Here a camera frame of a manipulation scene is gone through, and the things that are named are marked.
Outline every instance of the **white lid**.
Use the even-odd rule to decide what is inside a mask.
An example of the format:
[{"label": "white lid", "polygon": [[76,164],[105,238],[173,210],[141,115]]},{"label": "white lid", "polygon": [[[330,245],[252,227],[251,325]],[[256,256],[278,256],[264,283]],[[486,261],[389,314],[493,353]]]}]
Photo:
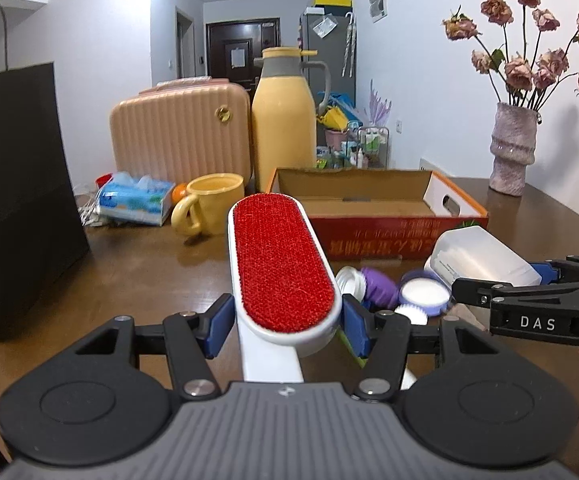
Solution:
[{"label": "white lid", "polygon": [[341,290],[341,295],[351,294],[358,301],[365,299],[367,291],[367,280],[362,272],[354,267],[343,267],[336,274],[336,283]]},{"label": "white lid", "polygon": [[401,287],[403,303],[422,308],[435,308],[447,304],[450,296],[444,285],[431,278],[414,278]]},{"label": "white lid", "polygon": [[394,312],[408,317],[413,325],[426,325],[428,321],[425,311],[415,305],[404,304],[398,307]]}]

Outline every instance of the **yellow thermos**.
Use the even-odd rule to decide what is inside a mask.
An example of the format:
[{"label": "yellow thermos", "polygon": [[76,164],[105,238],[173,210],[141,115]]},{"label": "yellow thermos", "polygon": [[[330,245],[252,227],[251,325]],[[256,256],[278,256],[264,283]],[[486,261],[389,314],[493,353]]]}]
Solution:
[{"label": "yellow thermos", "polygon": [[260,83],[252,104],[252,131],[256,189],[265,192],[276,168],[316,166],[316,113],[314,98],[303,77],[304,68],[325,70],[325,99],[318,107],[327,110],[332,78],[322,61],[301,61],[313,55],[299,48],[266,48]]}]

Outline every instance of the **vase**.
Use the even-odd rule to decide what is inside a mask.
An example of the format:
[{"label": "vase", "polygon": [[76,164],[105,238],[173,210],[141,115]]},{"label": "vase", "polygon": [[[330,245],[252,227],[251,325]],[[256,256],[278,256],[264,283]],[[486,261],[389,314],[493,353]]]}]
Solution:
[{"label": "vase", "polygon": [[525,169],[535,162],[538,113],[498,103],[490,152],[494,155],[490,187],[506,195],[521,196]]}]

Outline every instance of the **metal screw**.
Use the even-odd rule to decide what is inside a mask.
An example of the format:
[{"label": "metal screw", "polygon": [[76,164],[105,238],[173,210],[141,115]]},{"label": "metal screw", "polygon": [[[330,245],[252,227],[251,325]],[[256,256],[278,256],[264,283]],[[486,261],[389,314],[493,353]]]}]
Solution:
[{"label": "metal screw", "polygon": [[186,383],[183,389],[192,397],[205,397],[216,391],[216,385],[207,379],[194,379]]},{"label": "metal screw", "polygon": [[384,379],[372,377],[363,379],[359,384],[361,392],[367,395],[382,395],[386,394],[391,389],[391,384]]}]

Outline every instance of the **yellow box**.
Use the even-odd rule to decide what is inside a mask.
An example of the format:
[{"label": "yellow box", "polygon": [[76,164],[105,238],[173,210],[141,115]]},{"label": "yellow box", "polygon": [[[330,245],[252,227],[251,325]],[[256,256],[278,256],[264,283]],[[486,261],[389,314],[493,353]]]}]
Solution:
[{"label": "yellow box", "polygon": [[337,7],[352,7],[351,0],[314,0],[314,6],[334,5]]}]

